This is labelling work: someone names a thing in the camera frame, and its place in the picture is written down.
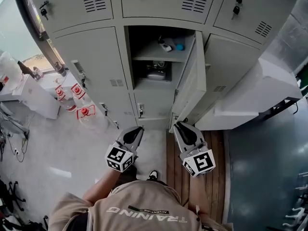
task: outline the white bottle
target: white bottle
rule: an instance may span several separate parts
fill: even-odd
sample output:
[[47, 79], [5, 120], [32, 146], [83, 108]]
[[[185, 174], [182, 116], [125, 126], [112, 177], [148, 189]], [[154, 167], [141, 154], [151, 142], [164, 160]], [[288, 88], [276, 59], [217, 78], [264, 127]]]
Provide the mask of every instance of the white bottle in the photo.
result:
[[75, 104], [78, 108], [82, 108], [83, 106], [92, 103], [91, 98], [77, 83], [72, 86], [71, 90], [73, 93]]
[[22, 71], [17, 62], [8, 52], [0, 53], [0, 82], [8, 90], [14, 90], [23, 79]]
[[77, 119], [87, 129], [104, 133], [108, 128], [108, 120], [94, 104], [85, 105], [77, 110]]
[[58, 96], [57, 100], [60, 102], [61, 107], [69, 112], [73, 112], [77, 109], [73, 96], [68, 92], [64, 92], [62, 86], [58, 86], [55, 91]]

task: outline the locker vent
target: locker vent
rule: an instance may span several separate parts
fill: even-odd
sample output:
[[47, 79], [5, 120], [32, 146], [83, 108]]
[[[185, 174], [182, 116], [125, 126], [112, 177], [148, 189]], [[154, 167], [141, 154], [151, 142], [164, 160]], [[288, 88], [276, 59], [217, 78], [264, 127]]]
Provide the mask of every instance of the locker vent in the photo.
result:
[[124, 86], [123, 80], [121, 79], [111, 79], [110, 83], [113, 87], [123, 87]]
[[266, 38], [270, 30], [271, 30], [271, 26], [261, 21], [257, 29], [255, 30], [255, 32]]
[[183, 0], [182, 9], [203, 13], [206, 0]]
[[225, 88], [226, 88], [226, 86], [216, 86], [213, 91], [222, 92], [223, 90], [225, 90]]
[[106, 9], [105, 0], [83, 0], [86, 12]]

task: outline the window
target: window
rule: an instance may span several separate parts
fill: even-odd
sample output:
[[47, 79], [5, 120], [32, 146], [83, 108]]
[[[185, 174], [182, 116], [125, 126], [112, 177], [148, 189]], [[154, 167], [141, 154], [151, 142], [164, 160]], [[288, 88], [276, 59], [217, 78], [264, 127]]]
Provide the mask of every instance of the window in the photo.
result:
[[48, 37], [32, 0], [0, 0], [0, 50], [27, 67], [54, 71], [64, 64]]

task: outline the small box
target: small box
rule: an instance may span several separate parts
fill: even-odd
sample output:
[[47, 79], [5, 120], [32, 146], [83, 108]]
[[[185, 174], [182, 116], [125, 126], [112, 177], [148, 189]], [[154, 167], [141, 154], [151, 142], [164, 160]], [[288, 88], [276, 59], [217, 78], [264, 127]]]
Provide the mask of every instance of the small box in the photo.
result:
[[124, 172], [133, 164], [134, 154], [119, 147], [109, 145], [105, 159], [110, 168]]
[[216, 166], [212, 150], [186, 157], [183, 160], [183, 165], [192, 177], [206, 174], [212, 171]]

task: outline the shoe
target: shoe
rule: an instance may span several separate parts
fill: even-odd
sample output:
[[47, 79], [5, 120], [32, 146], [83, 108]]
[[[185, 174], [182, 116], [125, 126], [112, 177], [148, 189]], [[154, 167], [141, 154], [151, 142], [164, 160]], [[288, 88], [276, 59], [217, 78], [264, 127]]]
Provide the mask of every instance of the shoe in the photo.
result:
[[158, 179], [158, 172], [156, 170], [152, 170], [149, 174], [148, 180], [157, 181]]

